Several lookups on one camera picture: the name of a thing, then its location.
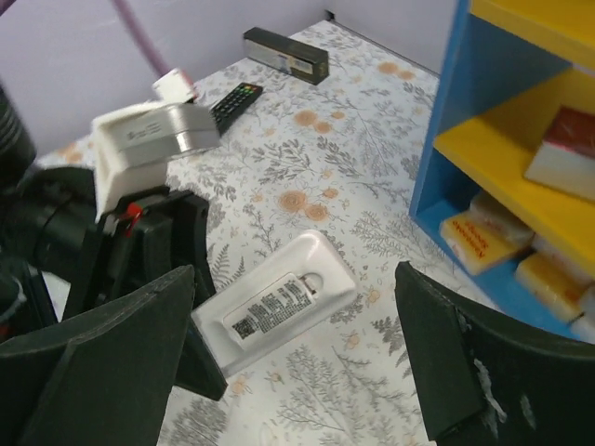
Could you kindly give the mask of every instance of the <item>yellow shelf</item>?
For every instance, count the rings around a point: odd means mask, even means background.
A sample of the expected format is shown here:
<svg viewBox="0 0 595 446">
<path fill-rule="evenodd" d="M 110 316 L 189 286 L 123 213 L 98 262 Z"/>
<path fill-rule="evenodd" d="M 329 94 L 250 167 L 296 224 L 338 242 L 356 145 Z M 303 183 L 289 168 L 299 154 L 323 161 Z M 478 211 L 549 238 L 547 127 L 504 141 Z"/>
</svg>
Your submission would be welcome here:
<svg viewBox="0 0 595 446">
<path fill-rule="evenodd" d="M 595 79 L 563 72 L 444 132 L 434 147 L 595 277 L 595 203 L 523 178 L 562 104 L 595 113 Z"/>
<path fill-rule="evenodd" d="M 595 70 L 593 0 L 472 0 L 471 14 Z"/>
</svg>

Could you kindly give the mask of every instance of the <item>white label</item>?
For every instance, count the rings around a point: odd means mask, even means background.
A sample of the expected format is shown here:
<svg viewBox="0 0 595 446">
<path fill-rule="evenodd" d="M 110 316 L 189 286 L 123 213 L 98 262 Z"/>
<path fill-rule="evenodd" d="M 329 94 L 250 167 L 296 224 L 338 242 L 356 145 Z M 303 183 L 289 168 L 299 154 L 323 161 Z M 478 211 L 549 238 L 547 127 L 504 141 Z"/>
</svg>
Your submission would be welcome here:
<svg viewBox="0 0 595 446">
<path fill-rule="evenodd" d="M 251 59 L 257 60 L 260 63 L 269 65 L 276 70 L 291 74 L 291 66 L 293 58 L 286 56 L 283 53 L 270 49 L 251 40 L 244 40 L 245 52 Z"/>
<path fill-rule="evenodd" d="M 292 58 L 291 66 L 294 67 L 296 70 L 300 70 L 301 72 L 306 72 L 308 74 L 313 74 L 314 70 L 312 69 L 312 64 L 308 62 L 304 62 L 301 59 Z"/>
<path fill-rule="evenodd" d="M 223 325 L 241 346 L 248 347 L 313 303 L 306 285 L 289 273 L 228 314 Z"/>
<path fill-rule="evenodd" d="M 168 134 L 168 130 L 171 133 L 171 127 L 167 125 L 165 113 L 159 111 L 114 124 L 109 132 L 113 144 L 118 151 L 122 152 L 139 144 L 163 138 Z"/>
</svg>

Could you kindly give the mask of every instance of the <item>red clip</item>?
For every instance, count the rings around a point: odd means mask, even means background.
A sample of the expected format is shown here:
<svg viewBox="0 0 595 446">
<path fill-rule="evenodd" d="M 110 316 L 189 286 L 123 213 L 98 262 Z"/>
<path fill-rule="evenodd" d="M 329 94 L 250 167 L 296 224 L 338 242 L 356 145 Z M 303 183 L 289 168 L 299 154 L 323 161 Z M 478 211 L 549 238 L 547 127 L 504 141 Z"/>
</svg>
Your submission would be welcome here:
<svg viewBox="0 0 595 446">
<path fill-rule="evenodd" d="M 137 224 L 137 222 L 140 220 L 141 217 L 142 217 L 142 207 L 140 207 L 136 203 L 129 204 L 126 209 L 126 212 L 123 215 L 123 218 L 131 218 L 132 219 L 132 221 L 126 228 L 126 237 L 130 237 L 130 234 L 132 233 L 132 229 L 134 228 L 134 225 Z"/>
<path fill-rule="evenodd" d="M 0 325 L 0 339 L 8 339 L 10 335 L 10 327 L 8 325 Z"/>
</svg>

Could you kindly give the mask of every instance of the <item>remote control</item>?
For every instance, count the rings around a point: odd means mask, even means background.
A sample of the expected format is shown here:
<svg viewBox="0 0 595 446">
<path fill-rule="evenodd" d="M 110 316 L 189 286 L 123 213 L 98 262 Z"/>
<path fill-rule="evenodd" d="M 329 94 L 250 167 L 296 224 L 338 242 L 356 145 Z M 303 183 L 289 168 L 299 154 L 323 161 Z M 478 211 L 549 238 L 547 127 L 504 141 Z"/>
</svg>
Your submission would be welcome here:
<svg viewBox="0 0 595 446">
<path fill-rule="evenodd" d="M 231 125 L 242 116 L 242 113 L 252 105 L 262 94 L 262 87 L 242 82 L 236 86 L 230 94 L 220 100 L 211 113 L 217 123 L 219 135 L 223 136 Z"/>
</svg>

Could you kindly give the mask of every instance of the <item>table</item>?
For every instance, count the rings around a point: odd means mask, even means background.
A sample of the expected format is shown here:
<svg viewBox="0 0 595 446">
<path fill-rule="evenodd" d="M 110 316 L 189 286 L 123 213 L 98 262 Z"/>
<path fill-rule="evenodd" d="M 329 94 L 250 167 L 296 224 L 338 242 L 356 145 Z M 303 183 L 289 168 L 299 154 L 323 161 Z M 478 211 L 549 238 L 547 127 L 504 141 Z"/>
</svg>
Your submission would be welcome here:
<svg viewBox="0 0 595 446">
<path fill-rule="evenodd" d="M 437 79 L 330 22 L 295 37 L 329 51 L 331 76 L 313 86 L 245 59 L 205 78 L 205 104 L 242 81 L 265 93 L 220 148 L 172 163 L 169 184 L 211 202 L 218 289 L 317 229 L 362 291 L 233 377 L 222 401 L 174 387 L 162 446 L 428 444 L 397 317 L 397 263 L 491 306 L 407 213 Z M 43 164 L 92 165 L 91 144 Z"/>
</svg>

